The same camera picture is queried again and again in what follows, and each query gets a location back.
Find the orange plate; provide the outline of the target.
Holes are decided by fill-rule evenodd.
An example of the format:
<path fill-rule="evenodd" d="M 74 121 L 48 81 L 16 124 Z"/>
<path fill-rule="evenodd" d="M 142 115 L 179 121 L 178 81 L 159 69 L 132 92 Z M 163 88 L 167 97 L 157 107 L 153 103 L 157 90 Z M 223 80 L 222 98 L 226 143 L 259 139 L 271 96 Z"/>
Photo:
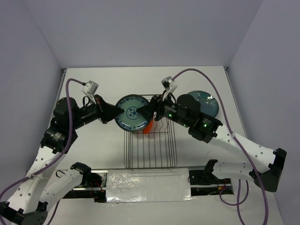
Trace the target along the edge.
<path fill-rule="evenodd" d="M 149 124 L 147 125 L 147 127 L 143 130 L 143 134 L 144 134 L 144 135 L 148 134 L 148 133 L 152 130 L 153 122 L 154 122 L 154 119 L 152 119 L 152 120 L 149 122 Z"/>

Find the dark speckled plate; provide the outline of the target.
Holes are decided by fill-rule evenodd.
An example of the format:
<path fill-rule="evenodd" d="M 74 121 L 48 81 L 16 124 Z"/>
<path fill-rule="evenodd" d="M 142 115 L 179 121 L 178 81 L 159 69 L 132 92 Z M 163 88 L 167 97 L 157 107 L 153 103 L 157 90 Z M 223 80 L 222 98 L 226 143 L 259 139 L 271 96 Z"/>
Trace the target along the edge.
<path fill-rule="evenodd" d="M 150 120 L 141 116 L 137 109 L 149 104 L 143 96 L 131 94 L 121 98 L 116 107 L 123 109 L 124 112 L 115 118 L 117 125 L 128 132 L 137 132 L 146 128 Z"/>

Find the grey plate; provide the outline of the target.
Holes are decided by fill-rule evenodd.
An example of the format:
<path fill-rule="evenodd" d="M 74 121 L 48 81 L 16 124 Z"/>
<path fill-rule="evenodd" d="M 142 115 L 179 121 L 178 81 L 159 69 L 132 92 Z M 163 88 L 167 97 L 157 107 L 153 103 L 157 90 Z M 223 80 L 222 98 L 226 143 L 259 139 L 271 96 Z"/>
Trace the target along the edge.
<path fill-rule="evenodd" d="M 211 94 L 201 90 L 194 90 L 188 94 L 201 104 L 201 112 L 212 117 L 216 117 L 218 115 L 219 104 Z"/>

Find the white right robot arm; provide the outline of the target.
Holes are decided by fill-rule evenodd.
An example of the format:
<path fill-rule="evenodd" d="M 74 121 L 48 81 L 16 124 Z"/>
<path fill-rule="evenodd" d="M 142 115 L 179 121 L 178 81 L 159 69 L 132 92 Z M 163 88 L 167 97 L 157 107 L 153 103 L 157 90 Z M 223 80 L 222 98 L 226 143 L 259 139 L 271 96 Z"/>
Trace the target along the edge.
<path fill-rule="evenodd" d="M 201 104 L 191 95 L 184 94 L 174 103 L 170 97 L 152 97 L 150 103 L 137 109 L 145 119 L 161 120 L 163 117 L 188 128 L 194 139 L 226 150 L 243 161 L 222 162 L 211 159 L 205 166 L 204 178 L 208 183 L 218 179 L 253 181 L 258 187 L 275 193 L 278 189 L 287 152 L 265 148 L 237 133 L 220 120 L 201 112 Z"/>

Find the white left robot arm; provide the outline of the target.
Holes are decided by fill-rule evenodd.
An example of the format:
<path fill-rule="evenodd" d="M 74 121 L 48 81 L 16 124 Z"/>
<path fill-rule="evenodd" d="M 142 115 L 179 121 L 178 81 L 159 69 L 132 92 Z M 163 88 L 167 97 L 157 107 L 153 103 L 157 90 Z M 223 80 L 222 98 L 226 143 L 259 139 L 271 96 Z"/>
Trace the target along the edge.
<path fill-rule="evenodd" d="M 0 203 L 0 218 L 17 225 L 42 225 L 48 211 L 72 188 L 88 186 L 92 181 L 91 168 L 76 162 L 61 178 L 47 187 L 59 162 L 77 139 L 76 130 L 95 120 L 106 124 L 124 112 L 94 95 L 85 106 L 79 107 L 71 97 L 60 99 L 53 111 L 53 119 L 41 141 L 31 168 L 20 181 L 16 192 Z"/>

